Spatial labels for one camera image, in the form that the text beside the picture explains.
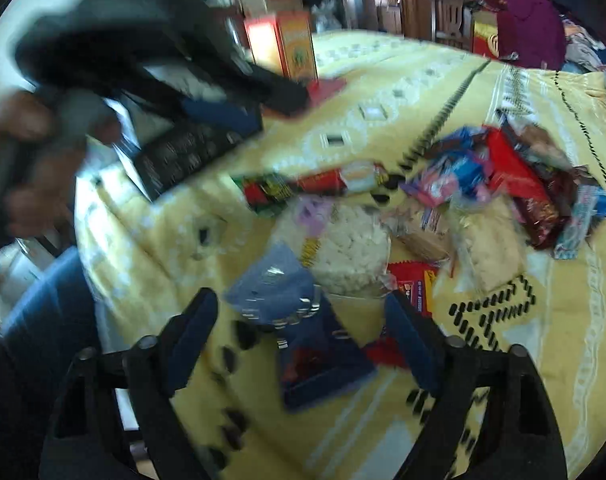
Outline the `person's left hand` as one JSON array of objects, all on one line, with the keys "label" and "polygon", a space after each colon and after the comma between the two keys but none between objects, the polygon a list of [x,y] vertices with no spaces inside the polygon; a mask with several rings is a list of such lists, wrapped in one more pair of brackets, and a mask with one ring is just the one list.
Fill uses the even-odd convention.
[{"label": "person's left hand", "polygon": [[84,90],[0,99],[0,243],[44,234],[68,214],[87,140],[120,140],[120,122]]}]

